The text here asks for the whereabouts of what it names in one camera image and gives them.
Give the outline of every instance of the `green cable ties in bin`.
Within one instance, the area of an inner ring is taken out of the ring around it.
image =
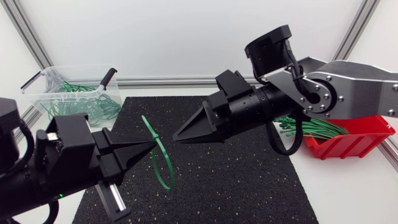
[[[67,81],[59,84],[56,93],[72,93],[83,91],[95,91],[93,86],[72,85]],[[49,119],[54,116],[71,115],[77,113],[87,113],[90,125],[97,125],[101,122],[107,122],[116,118],[121,109],[121,105],[111,99],[110,96],[103,93],[95,98],[54,99],[46,107],[43,103],[40,105],[47,111]]]
[[[286,136],[295,135],[295,120],[290,117],[278,118],[275,122],[279,122],[282,128],[280,133],[286,133]],[[349,134],[345,128],[332,124],[329,121],[312,118],[311,121],[303,122],[303,133],[306,137],[314,137],[320,139],[331,139],[337,135]]]
[[[170,161],[169,155],[167,154],[166,149],[164,148],[162,142],[160,141],[159,135],[155,133],[154,129],[150,126],[150,124],[149,124],[148,120],[145,118],[145,116],[141,115],[141,118],[144,121],[144,123],[146,124],[146,126],[148,127],[149,131],[152,133],[152,136],[156,140],[157,145],[160,147],[160,149],[163,152],[163,156],[164,156],[164,158],[166,160],[167,166],[169,167],[170,178],[172,179],[171,187],[167,186],[167,184],[163,181],[162,177],[160,176],[159,169],[158,169],[157,164],[156,164],[156,158],[155,158],[156,147],[155,147],[152,150],[152,163],[154,165],[154,170],[155,170],[156,177],[159,180],[160,184],[162,184],[162,186],[166,190],[171,190],[171,189],[173,189],[173,187],[175,185],[175,176],[174,176],[174,170],[173,170],[173,166],[172,166],[172,163]]]

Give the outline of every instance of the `green cable tie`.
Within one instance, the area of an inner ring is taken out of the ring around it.
[[[162,142],[160,141],[159,135],[155,133],[155,131],[154,131],[153,128],[150,126],[150,124],[149,124],[148,120],[145,118],[145,116],[144,116],[144,115],[141,115],[141,118],[142,118],[142,120],[144,121],[145,125],[148,127],[150,133],[152,133],[152,136],[153,136],[153,138],[156,140],[157,145],[160,147],[160,149],[161,149],[162,152],[163,152],[163,156],[164,156],[164,158],[165,158],[165,160],[166,160],[167,166],[169,167],[170,177],[171,177],[171,179],[172,179],[172,185],[171,185],[171,187],[169,187],[169,186],[163,181],[162,177],[160,176],[159,169],[158,169],[158,167],[157,167],[156,159],[155,159],[155,149],[156,149],[156,147],[155,147],[155,148],[153,148],[153,150],[152,150],[152,163],[153,163],[153,165],[154,165],[154,170],[155,170],[156,177],[157,177],[157,179],[159,180],[160,184],[162,184],[162,186],[163,186],[166,190],[171,190],[171,189],[173,189],[173,187],[174,187],[174,185],[175,185],[175,176],[174,176],[174,170],[173,170],[173,166],[172,166],[172,163],[171,163],[171,161],[170,161],[169,155],[167,154],[165,147],[163,146]]]

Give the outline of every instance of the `black cable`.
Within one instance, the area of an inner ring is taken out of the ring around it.
[[[58,216],[58,211],[60,209],[60,204],[56,200],[54,202],[49,203],[49,207],[50,207],[50,214],[47,220],[44,222],[44,224],[53,224],[55,222]]]
[[[35,141],[31,131],[29,130],[23,119],[21,119],[21,124],[19,125],[19,129],[21,129],[21,132],[24,134],[27,141],[27,149],[24,157],[22,157],[22,160],[27,163],[29,159],[32,157],[33,152],[35,151]]]
[[[12,175],[13,173],[19,171],[21,168],[23,168],[29,161],[29,159],[32,157],[34,150],[35,150],[35,141],[33,138],[33,135],[31,131],[29,130],[28,126],[26,125],[25,121],[23,119],[20,120],[19,123],[19,129],[21,132],[24,134],[26,141],[27,141],[27,149],[22,157],[17,164],[15,164],[13,167],[11,167],[1,178],[3,177],[8,177]]]
[[[286,150],[285,146],[283,144],[282,147],[279,147],[276,141],[276,136],[278,136],[278,132],[274,126],[274,123],[272,121],[267,122],[267,134],[268,134],[268,139],[271,147],[275,150],[280,155],[283,156],[291,156],[294,153],[297,152],[297,150],[300,148],[300,145],[303,141],[303,128],[302,128],[302,120],[301,119],[296,119],[296,135],[294,137],[294,142],[293,145],[290,147],[290,149]]]
[[[289,58],[291,59],[293,66],[292,66],[292,77],[293,77],[293,82],[294,85],[296,86],[296,89],[303,95],[305,96],[309,101],[312,101],[311,93],[305,86],[305,83],[301,79],[301,72],[300,72],[300,66],[299,63],[297,62],[296,58],[293,55],[292,48],[290,47],[289,41],[286,39],[285,40],[285,47],[286,47],[286,52]]]

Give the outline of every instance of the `clear plastic bin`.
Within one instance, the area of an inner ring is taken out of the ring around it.
[[[21,87],[24,98],[50,119],[87,113],[91,127],[111,127],[121,109],[113,65],[49,67]]]

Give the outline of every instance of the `white wall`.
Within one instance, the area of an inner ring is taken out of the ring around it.
[[[0,97],[16,99],[21,97],[20,87],[40,68],[1,5],[0,40]],[[17,100],[17,105],[22,114],[30,104]]]
[[[252,76],[250,41],[284,24],[297,58],[331,60],[362,0],[21,0],[56,65],[114,63],[119,77]]]
[[[348,60],[398,73],[398,1],[380,1]],[[398,118],[384,117],[398,131]],[[398,142],[398,134],[393,136]]]

